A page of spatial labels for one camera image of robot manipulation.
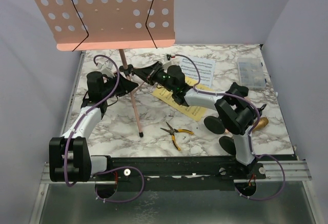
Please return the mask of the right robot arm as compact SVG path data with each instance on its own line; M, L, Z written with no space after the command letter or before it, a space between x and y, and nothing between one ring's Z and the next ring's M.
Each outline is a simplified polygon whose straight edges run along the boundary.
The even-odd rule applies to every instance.
M248 88L236 83L223 93L197 90L187 84L185 74L178 65L169 66L164 70L161 62L156 62L144 68L134 68L133 75L137 75L147 84L160 84L172 92L172 98L181 106L197 106L216 110L225 129L233 134L236 148L236 174L243 179L254 173L255 153L252 147L252 130L258 124L254 119L260 119L261 113L244 97L248 95Z

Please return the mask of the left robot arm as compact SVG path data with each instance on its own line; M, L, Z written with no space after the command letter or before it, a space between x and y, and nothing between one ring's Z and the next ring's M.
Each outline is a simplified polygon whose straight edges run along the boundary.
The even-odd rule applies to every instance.
M87 182L91 175L109 180L114 169L108 156L91 156L87 140L104 117L109 106L105 98L121 97L138 87L138 83L115 73L107 77L99 71L87 74L88 90L80 114L60 137L49 142L49 174L52 182Z

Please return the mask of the pink perforated music stand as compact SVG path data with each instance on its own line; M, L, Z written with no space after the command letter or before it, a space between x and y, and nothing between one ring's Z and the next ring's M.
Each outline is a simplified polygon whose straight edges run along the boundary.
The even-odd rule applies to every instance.
M174 0L34 0L59 51L164 48L175 43Z

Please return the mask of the pink toy microphone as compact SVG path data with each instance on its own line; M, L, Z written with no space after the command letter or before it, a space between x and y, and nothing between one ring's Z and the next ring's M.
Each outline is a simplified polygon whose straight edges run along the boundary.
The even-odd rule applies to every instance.
M231 135L232 133L228 130L228 129L225 129L225 134L228 134L228 135Z

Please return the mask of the yellow sheet music page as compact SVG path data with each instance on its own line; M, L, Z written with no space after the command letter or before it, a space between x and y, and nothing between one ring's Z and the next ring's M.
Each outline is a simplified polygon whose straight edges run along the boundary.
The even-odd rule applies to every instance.
M187 117L195 120L195 121L200 121L201 118L205 115L207 108L202 108L198 106L191 106L191 107L186 107L182 105L178 105L174 99L172 98L172 92L166 90L164 87L159 87L156 88L153 92L152 95L167 105L171 106L172 108L176 109L180 113L186 115Z

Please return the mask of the white sheet music page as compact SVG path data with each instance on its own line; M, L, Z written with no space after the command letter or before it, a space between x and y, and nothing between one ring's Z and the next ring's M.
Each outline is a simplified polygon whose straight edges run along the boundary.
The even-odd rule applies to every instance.
M192 57L191 60L196 65L199 71L201 80L200 83L210 88L213 82L216 61L214 61L213 59L200 57ZM189 60L187 60L186 58L182 58L180 60L179 66L181 67L185 76L192 78L193 80L198 80L197 71L194 65Z

